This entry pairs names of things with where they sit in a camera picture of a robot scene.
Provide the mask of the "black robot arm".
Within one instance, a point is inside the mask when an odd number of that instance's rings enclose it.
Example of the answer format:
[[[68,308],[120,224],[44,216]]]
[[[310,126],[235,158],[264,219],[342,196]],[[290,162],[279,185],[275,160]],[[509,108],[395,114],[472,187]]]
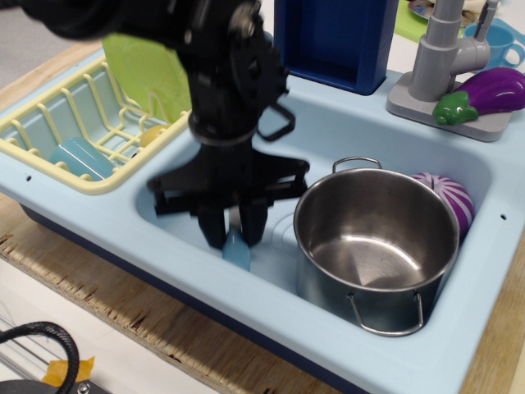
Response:
[[[306,191],[308,164],[260,153],[252,146],[263,112],[273,109],[291,132],[294,115],[278,99],[287,70],[263,32],[257,1],[21,1],[19,7],[66,39],[110,33],[151,39],[176,51],[189,79],[189,128],[196,156],[148,182],[157,214],[187,212],[207,243],[226,242],[224,212],[237,207],[247,245],[263,237],[267,210]]]

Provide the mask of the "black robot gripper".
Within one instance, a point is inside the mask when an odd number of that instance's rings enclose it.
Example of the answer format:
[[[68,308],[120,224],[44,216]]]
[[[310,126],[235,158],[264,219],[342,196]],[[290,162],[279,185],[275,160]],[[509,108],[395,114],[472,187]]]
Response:
[[[209,246],[226,241],[224,210],[240,206],[241,232],[248,246],[263,238],[267,208],[277,200],[300,197],[307,189],[309,163],[262,153],[251,142],[201,145],[184,165],[148,181],[158,215],[188,212],[198,217]]]

